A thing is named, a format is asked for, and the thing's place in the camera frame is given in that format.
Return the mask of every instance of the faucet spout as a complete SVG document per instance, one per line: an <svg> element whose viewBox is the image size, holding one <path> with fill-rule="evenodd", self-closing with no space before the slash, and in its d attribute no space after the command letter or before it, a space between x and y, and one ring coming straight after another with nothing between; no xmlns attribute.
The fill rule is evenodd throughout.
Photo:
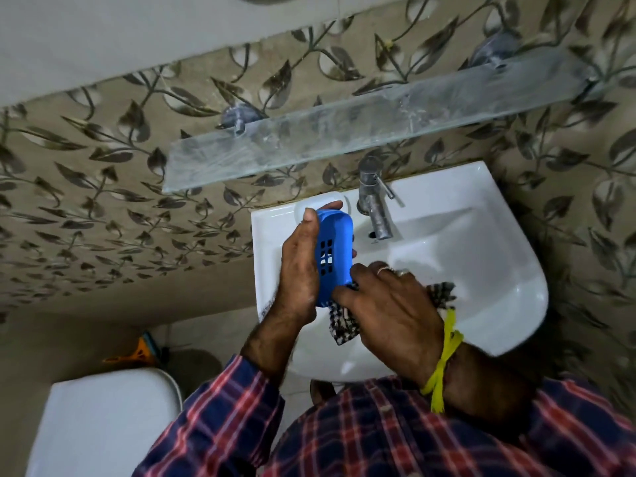
<svg viewBox="0 0 636 477"><path fill-rule="evenodd" d="M371 218L376 239L393 238L391 224L382 203L381 190L384 188L390 199L393 199L395 194L381 178L382 161L375 156L365 156L358 164L358 170L360 171L358 210Z"/></svg>

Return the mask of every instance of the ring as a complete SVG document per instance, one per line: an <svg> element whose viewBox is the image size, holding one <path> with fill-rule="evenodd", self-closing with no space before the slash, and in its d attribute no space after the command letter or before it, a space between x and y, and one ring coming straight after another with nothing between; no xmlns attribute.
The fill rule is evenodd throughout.
<svg viewBox="0 0 636 477"><path fill-rule="evenodd" d="M390 267L390 266L382 266L382 267L378 270L378 272L377 272L377 273L375 273L375 275L376 275L376 276L380 276L380 272L381 272L382 270L389 270L390 272L393 272L393 270L391 269L391 267Z"/></svg>

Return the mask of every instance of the yellow wristband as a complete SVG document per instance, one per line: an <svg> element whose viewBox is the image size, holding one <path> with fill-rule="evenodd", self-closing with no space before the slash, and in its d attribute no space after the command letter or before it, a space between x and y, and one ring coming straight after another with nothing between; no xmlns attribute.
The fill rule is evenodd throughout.
<svg viewBox="0 0 636 477"><path fill-rule="evenodd" d="M464 335L459 331L454 331L455 328L455 309L449 308L446 314L446 320L444 321L444 347L441 351L441 358L438 361L435 371L426 382L426 385L420 392L422 395L428 395L433 392L431 397L431 411L433 413L444 412L444 398L443 385L444 385L444 369L446 363L450 357L455 353L459 345L464 341Z"/></svg>

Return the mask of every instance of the toilet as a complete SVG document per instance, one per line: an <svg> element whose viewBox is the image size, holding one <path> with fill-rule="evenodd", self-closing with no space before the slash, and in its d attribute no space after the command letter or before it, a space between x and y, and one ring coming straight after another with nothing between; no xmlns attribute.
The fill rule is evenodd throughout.
<svg viewBox="0 0 636 477"><path fill-rule="evenodd" d="M179 387L156 368L53 384L26 477L130 477L182 408Z"/></svg>

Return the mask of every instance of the wash basin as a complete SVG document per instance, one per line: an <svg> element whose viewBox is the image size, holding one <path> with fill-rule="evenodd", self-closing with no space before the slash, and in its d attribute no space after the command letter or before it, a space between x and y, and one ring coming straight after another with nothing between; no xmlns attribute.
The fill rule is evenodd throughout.
<svg viewBox="0 0 636 477"><path fill-rule="evenodd" d="M354 222L354 262L386 261L408 269L422 284L451 281L457 326L465 340L490 355L522 343L541 324L548 304L545 276L528 240L483 162L473 162L391 184L384 199L393 238L377 240L371 220L356 208L358 189L252 213L254 276L259 318L272 301L282 244L305 207L342 200ZM329 332L329 311L298 336L289 371L329 382L356 382L390 375L360 337L338 346Z"/></svg>

